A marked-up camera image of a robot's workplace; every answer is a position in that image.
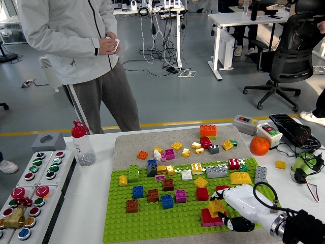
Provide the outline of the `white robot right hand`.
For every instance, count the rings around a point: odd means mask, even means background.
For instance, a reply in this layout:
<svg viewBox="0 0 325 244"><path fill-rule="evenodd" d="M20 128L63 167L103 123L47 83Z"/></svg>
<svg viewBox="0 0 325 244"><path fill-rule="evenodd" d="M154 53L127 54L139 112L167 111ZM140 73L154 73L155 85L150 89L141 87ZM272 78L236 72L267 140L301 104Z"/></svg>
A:
<svg viewBox="0 0 325 244"><path fill-rule="evenodd" d="M272 202L260 192L253 194L251 185L243 184L233 188L218 190L213 193L211 200L224 199L226 203L236 210L240 216L230 218L223 213L218 216L223 223L232 231L250 232L255 228L255 224L261 224L269 234L275 234L274 221L280 215L279 212L271 213L271 210L264 206L272 206Z"/></svg>

